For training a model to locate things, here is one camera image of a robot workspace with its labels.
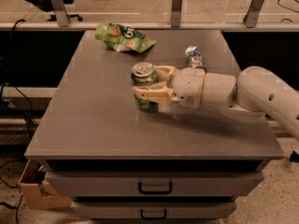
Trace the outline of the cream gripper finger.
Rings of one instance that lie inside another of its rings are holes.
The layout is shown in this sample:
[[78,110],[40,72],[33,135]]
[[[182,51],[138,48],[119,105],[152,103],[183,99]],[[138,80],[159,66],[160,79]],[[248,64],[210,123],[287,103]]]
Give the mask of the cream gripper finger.
[[172,102],[173,91],[167,87],[160,89],[141,89],[134,87],[134,94],[137,98],[165,105]]
[[167,84],[170,84],[174,74],[178,71],[175,66],[172,65],[155,65],[155,71],[157,72],[158,81],[165,81]]

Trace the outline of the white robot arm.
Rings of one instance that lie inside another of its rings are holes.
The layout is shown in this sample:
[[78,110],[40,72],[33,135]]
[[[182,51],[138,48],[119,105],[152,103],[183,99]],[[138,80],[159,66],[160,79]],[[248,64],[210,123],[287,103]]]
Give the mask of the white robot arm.
[[195,110],[203,106],[224,116],[256,122],[267,115],[299,139],[299,93],[271,71],[250,66],[238,76],[208,73],[203,68],[156,68],[160,80],[133,86],[136,97],[158,104],[176,103]]

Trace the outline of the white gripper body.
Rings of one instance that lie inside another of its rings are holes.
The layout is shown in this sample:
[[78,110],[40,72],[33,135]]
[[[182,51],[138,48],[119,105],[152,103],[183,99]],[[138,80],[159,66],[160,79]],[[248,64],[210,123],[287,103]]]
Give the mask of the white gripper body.
[[174,74],[170,87],[178,103],[184,107],[196,108],[201,102],[206,70],[187,67]]

